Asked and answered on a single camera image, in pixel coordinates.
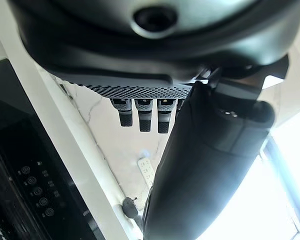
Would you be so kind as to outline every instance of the perforated grille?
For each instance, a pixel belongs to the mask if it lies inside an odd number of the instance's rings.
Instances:
[[[191,89],[191,86],[181,84],[173,87],[100,85],[87,85],[86,87],[111,99],[185,99]]]

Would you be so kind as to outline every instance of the control panel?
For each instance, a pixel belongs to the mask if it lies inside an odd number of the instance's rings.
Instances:
[[[35,220],[51,240],[99,240],[78,206],[56,150],[42,141],[31,121],[0,131],[0,155]]]

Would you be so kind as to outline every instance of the black plastic housing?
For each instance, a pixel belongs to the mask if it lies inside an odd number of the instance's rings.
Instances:
[[[155,174],[143,215],[145,240],[197,239],[236,192],[275,120],[268,103],[244,101],[251,108],[230,114],[208,86],[194,85]]]
[[[9,3],[25,48],[41,66],[108,98],[184,99],[202,66],[282,58],[300,25],[300,0],[262,0],[222,24],[150,40],[86,22],[52,0]]]

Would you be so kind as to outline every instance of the black appliance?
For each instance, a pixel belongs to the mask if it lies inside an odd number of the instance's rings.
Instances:
[[[7,59],[0,61],[0,239],[105,239]]]

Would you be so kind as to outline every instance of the power strip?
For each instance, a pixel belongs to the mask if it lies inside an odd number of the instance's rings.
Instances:
[[[140,172],[145,180],[145,183],[149,187],[152,187],[155,179],[155,171],[148,158],[142,158],[137,162]]]

